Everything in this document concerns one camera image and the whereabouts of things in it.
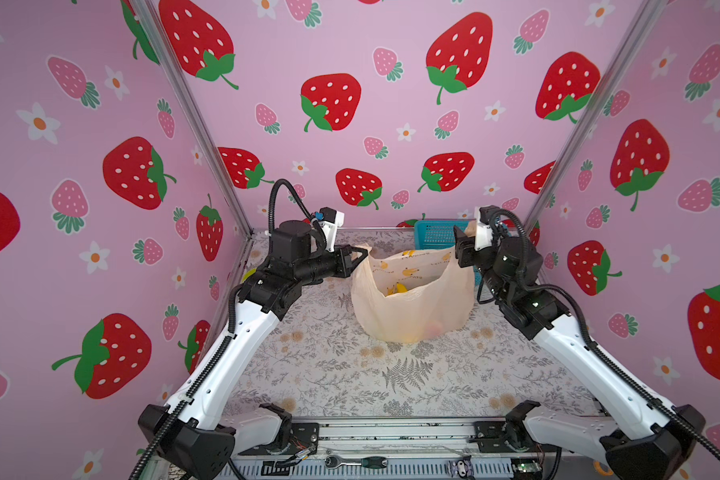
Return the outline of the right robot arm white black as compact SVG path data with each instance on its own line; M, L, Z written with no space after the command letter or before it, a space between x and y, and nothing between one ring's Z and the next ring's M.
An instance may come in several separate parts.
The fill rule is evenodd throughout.
M650 389L590 336L568 292L538 283L543 259L516 215L481 207L474 235L459 227L453 234L459 266L478 270L478 288L490 292L504 318L565 366L606 412L591 423L524 401L505 417L501 438L508 447L552 445L605 464L619 479L669 479L696 447L720 463L720 449L704 436L698 410Z

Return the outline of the banana print plastic bag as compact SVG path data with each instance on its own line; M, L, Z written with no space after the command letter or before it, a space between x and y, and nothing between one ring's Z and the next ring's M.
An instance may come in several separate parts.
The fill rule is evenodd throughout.
M416 250L401 230L361 230L347 238L369 250L351 276L354 315L376 340L413 344L463 328L474 305L475 273L461 268L454 248ZM406 293L387 295L402 283Z

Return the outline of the yellow fake banana bunch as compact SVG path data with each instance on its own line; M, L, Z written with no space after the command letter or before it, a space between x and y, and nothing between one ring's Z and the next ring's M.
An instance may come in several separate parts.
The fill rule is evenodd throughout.
M402 283L395 283L393 286L387 289L387 295L392 296L395 294L406 293L407 291L408 289L405 285L403 285Z

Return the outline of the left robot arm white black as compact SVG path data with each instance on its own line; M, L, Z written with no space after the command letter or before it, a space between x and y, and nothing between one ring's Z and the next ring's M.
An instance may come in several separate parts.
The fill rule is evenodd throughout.
M288 448L292 416L274 404L264 403L227 426L220 420L247 365L304 288L348 278L368 256L365 248L336 242L342 212L330 207L302 212L304 220L281 224L268 215L268 253L230 291L225 327L178 391L140 415L149 444L131 478L141 478L153 456L182 469L185 478L214 479L241 452Z

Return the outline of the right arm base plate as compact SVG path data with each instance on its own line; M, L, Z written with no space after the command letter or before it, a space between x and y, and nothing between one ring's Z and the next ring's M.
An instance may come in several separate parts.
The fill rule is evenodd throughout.
M556 448L549 444L539 444L531 440L522 427L506 425L503 420L484 420L474 423L475 437L471 440L480 453L502 454L540 454L555 453Z

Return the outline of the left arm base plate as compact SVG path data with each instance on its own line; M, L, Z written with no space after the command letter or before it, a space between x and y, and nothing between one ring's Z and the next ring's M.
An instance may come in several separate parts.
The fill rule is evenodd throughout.
M240 456L290 456L308 448L316 448L319 430L320 425L316 422L296 422L282 438L245 450Z

